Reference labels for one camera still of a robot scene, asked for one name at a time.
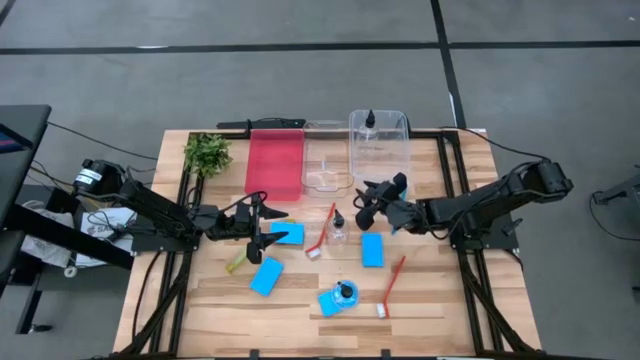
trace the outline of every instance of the transparent bin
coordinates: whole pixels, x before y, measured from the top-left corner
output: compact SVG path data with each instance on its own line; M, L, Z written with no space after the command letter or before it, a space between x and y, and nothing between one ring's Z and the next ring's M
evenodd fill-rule
M302 184L311 197L344 197L353 184L349 172L349 128L344 121L304 125Z
M349 115L350 172L355 180L382 182L397 173L409 176L411 150L407 116L400 111L373 110L377 136L364 140L360 128L369 110L356 110Z

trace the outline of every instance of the cable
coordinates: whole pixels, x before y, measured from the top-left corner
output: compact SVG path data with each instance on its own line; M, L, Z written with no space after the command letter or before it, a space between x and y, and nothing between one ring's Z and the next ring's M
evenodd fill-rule
M140 295L138 296L138 303L136 304L136 311L133 314L133 327L131 328L131 341L134 341L136 338L136 328L138 327L138 313L140 312L140 304L142 304L142 294L144 294L144 289L147 287L147 281L149 281L149 274L151 274L151 269L153 265L158 260L160 256L160 251L156 252L147 268L147 272L144 274L144 279L142 280L142 288L140 289Z
M102 215L104 215L104 220L103 220L103 219L98 218L98 217L96 216L96 214L102 214ZM93 216L93 217L95 217L96 219L98 219L98 220L102 221L102 223L96 223L96 222L91 221L91 217L92 217L92 216ZM106 212L104 212L104 211L102 211L102 210L97 210L97 211L94 211L94 212L89 213L89 215L87 216L87 221L88 221L89 223L93 224L93 225L107 225L111 230L113 230L113 229L114 229L113 225L111 225L111 223L109 222L109 215L107 215L107 213L106 213Z
M478 134L477 132L475 132L473 130L469 130L469 129L465 129L465 128L459 128L459 127L455 127L455 126L441 126L440 129L463 130L463 131L471 133L471 134L481 138L482 140L488 142L489 144L495 145L495 146L497 146L497 147L499 147L499 148L501 148L503 150L511 151L513 153L520 154L520 155L533 156L533 157L537 157L538 159L551 161L551 159L549 159L546 156L542 156L542 155L538 155L538 154L534 154L534 153L530 153L530 152L526 152L526 151L516 150L516 149L510 148L508 146L504 146L504 145L498 144L497 142L495 142L493 140L489 140L489 138L484 137L484 136Z
M31 167L31 169L32 169L32 170L34 170L34 171L36 171L36 172L39 172L40 174L42 174L42 175L44 175L44 176L46 176L46 177L48 177L48 178L49 178L49 179L50 179L50 180L51 180L51 181L52 181L52 182L53 182L57 187L58 187L58 183L65 184L65 185L69 185L69 186L73 186L72 184L70 184L70 183L68 183L68 182L66 182L66 181L62 181L62 180L60 180L60 179L56 179L56 178L54 178L53 176L51 176L51 175L49 174L49 172L47 171L47 168L45 168L45 167L44 167L44 165L42 165L42 163L41 163L41 162L39 162L38 160L33 160L33 162L34 162L34 163L36 163L36 164L38 164L38 165L40 165L40 167L42 168L42 170L36 169L36 168L34 168L33 166Z
M520 256L516 255L513 250L511 249L503 249L507 254L511 255L512 258L514 258L518 264L520 264L520 269L522 269L522 271L524 271L524 265L522 265L522 259L520 259Z
M194 205L195 205L195 200L194 201L190 201L189 199L191 199L191 194L195 194L196 190L198 191L199 196L202 196L200 193L201 191L198 190L197 186L192 187L191 189L189 189L189 191L187 191L187 209L188 210L193 210Z
M76 135L78 135L78 136L80 136L80 137L83 137L83 138L85 138L85 139L87 139L87 140L91 140L91 141L93 141L93 142L95 142L95 143L98 143L98 144L100 144L100 145L102 145L102 146L106 146L106 147L108 147L108 148L110 148L110 149L117 150L117 151L123 152L123 153L125 153L125 154L129 154L129 155L137 156L137 157L142 158L142 159L156 160L156 161L158 160L158 158L154 158L154 157L152 157L152 156L146 156L146 155L136 154L136 153L134 153L134 152L131 152L131 151L128 151L128 150L123 150L123 149L120 149L120 148L115 147L115 146L113 146L113 145L109 145L109 144L107 144L107 143L105 143L105 142L102 142L102 141L100 141L100 140L96 140L96 139L94 139L94 138L92 138L92 137L89 137L89 136L87 136L87 135L81 134L81 133L79 133L79 132L77 132L77 131L75 131L75 130L71 130L71 129L69 129L69 128L67 128L67 127L64 127L64 126L62 126L62 125L58 125L58 124L52 123L51 121L47 122L47 124L49 124L49 125L51 125L51 126L55 126L55 127L59 128L59 129L62 129L62 130L66 130L66 131L68 131L68 132L70 132L70 133L72 133L72 134L76 134Z
M267 201L267 196L268 196L267 192L266 191L254 191L254 192L252 192L250 194L247 194L247 195L243 196L242 198L240 198L240 200L234 202L233 204L227 206L226 208L218 210L218 212L220 212L220 213L225 212L225 211L231 209L232 207L240 204L241 202L245 201L246 199L252 197L253 195L262 195L262 194L264 194L264 197L260 198L260 200L258 201L258 205L263 204L265 201ZM198 216L207 216L207 215L213 215L213 214L214 213L198 213L196 215L198 215Z
M612 233L611 231L607 230L602 223L600 223L600 220L598 220L598 218L596 218L596 214L593 212L593 204L595 203L596 199L595 196L597 194L601 194L602 191L594 191L591 196L589 197L589 212L591 213L591 217L593 218L593 221L596 222L596 225L598 225L598 227L604 231L605 233L607 233L609 236L614 237L616 239L620 239L620 240L627 240L627 241L640 241L640 238L632 238L632 237L626 237L626 236L620 236L620 235L616 235L614 233Z
M27 174L27 177L35 182L37 182L38 184L42 185L45 189L47 189L50 193L53 193L53 189L50 188L49 186L45 185L45 183L43 183L42 181L34 178L33 176Z

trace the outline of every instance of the pink plastic tray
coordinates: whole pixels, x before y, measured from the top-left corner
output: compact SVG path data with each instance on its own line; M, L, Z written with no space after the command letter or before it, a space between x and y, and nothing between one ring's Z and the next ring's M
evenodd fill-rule
M253 130L244 191L266 191L268 200L295 201L302 194L302 130Z

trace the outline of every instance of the wooden table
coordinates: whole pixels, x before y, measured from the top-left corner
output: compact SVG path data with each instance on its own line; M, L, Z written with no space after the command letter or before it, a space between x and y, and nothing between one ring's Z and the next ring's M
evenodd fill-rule
M154 178L153 190L174 201L188 135L187 130L165 132ZM494 181L497 174L489 145L464 132L460 139L471 189ZM222 207L244 195L249 141L233 140L230 153L234 159L230 169L206 181L203 204ZM449 159L457 179L452 151ZM409 180L408 200L444 196L434 140L411 141ZM355 194L355 185L350 192ZM370 231L383 233L386 266L363 268L361 231L353 221L356 209L351 205L351 193L337 200L303 196L295 203L270 204L305 223L305 249L317 241L332 201L351 221L351 233L340 256L323 251L318 261L310 261L299 246L269 247L266 255L283 262L284 272L267 298L249 289L257 270L255 265L245 263L232 276L225 271L225 264L244 251L246 241L214 243L203 237L193 257L178 355L247 357L250 349L259 349L261 356L379 356L381 349L390 349L397 356L474 354L458 260L448 242L404 231L391 236L389 225L377 217ZM391 319L380 320L376 303L381 301L402 255L407 259L389 299ZM496 305L524 341L539 347L519 265L503 251L486 251L485 256ZM151 254L144 254L135 260L116 335L116 351L131 341L132 317L151 258ZM138 330L155 308L163 266L164 255L152 269ZM317 295L343 279L358 285L360 304L324 318ZM479 304L478 309L484 344L490 348L486 315ZM170 311L165 317L161 350L167 349L172 318Z

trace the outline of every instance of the green plant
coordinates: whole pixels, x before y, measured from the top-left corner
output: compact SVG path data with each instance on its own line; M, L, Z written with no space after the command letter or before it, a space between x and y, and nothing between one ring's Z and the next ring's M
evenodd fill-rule
M230 141L217 134L191 136L184 148L185 167L191 167L198 176L207 178L226 170L231 164Z

